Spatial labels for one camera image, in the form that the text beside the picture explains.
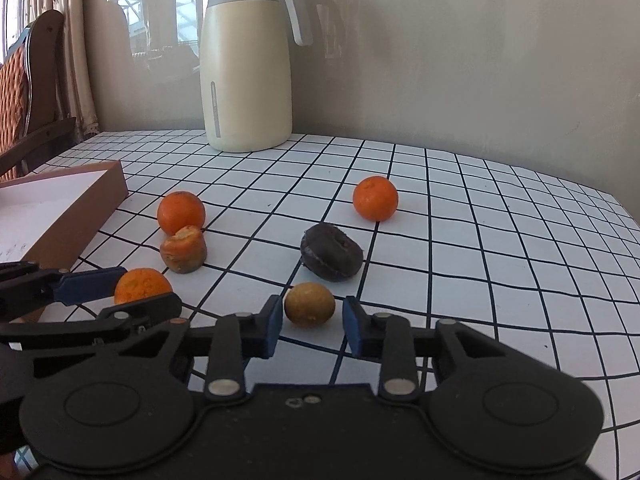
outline tangerine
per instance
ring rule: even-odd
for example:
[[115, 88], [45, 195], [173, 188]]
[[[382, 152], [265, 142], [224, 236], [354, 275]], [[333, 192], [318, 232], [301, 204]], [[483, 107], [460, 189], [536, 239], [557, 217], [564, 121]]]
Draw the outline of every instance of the tangerine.
[[372, 222], [389, 220], [398, 209], [398, 190], [383, 176], [367, 177], [353, 190], [353, 206]]
[[202, 229], [206, 211], [202, 201], [189, 191], [174, 191], [165, 196], [158, 206], [158, 224], [169, 236], [187, 225]]
[[171, 283], [161, 272], [146, 267], [132, 269], [118, 280], [113, 303], [120, 305], [173, 291]]

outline wall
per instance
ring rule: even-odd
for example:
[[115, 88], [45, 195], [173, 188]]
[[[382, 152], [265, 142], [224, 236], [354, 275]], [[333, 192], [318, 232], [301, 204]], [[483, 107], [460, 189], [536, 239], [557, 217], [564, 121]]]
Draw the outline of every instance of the wall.
[[[640, 0], [308, 1], [318, 41], [292, 47], [296, 131], [521, 164], [612, 192], [640, 219]], [[202, 127], [193, 79], [132, 104], [103, 2], [85, 5], [102, 127]]]

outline table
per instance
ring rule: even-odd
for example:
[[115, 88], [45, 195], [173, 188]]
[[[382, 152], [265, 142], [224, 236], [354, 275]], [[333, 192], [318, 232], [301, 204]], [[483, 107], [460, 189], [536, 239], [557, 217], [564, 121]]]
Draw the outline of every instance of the table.
[[[455, 317], [584, 380], [606, 412], [590, 464], [607, 479], [640, 470], [640, 228], [610, 194], [552, 176], [437, 150], [292, 135], [256, 153], [221, 153], [203, 130], [104, 132], [38, 171], [122, 161], [130, 196], [74, 270], [123, 265], [165, 272], [193, 326], [257, 312], [270, 294], [320, 281], [299, 262], [300, 238], [336, 224], [366, 255], [359, 274], [325, 283], [337, 311], [322, 328], [285, 321], [275, 356], [252, 360], [257, 382], [370, 383], [379, 365], [350, 354], [340, 300], [406, 316], [415, 326]], [[354, 185], [388, 176], [399, 210], [382, 224], [360, 218]], [[189, 190], [206, 204], [209, 256], [193, 274], [168, 271], [155, 219], [163, 195]], [[91, 319], [111, 299], [50, 305], [43, 321]], [[417, 363], [425, 388], [429, 362]], [[190, 388], [202, 389], [206, 359]]]

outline curtain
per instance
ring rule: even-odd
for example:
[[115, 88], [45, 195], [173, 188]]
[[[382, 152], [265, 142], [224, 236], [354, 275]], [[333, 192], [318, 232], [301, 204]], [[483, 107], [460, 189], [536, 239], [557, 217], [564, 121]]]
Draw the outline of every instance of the curtain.
[[84, 47], [82, 0], [25, 0], [25, 16], [31, 23], [45, 10], [59, 10], [65, 17], [62, 30], [62, 69], [60, 72], [59, 110], [76, 117], [76, 141], [93, 137], [100, 130]]

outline rivet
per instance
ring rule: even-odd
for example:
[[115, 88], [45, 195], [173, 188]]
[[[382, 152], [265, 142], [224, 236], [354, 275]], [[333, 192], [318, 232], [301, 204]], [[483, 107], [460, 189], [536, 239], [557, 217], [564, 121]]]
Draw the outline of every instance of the rivet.
[[314, 394], [309, 394], [308, 396], [305, 396], [305, 398], [303, 399], [307, 404], [320, 404], [320, 402], [322, 402], [322, 399]]
[[284, 401], [284, 403], [290, 408], [301, 408], [302, 407], [302, 399], [300, 397], [291, 397]]
[[415, 390], [415, 384], [409, 379], [389, 379], [385, 381], [385, 390], [391, 395], [409, 395]]
[[209, 383], [209, 393], [220, 397], [228, 397], [238, 393], [240, 384], [233, 379], [216, 379]]

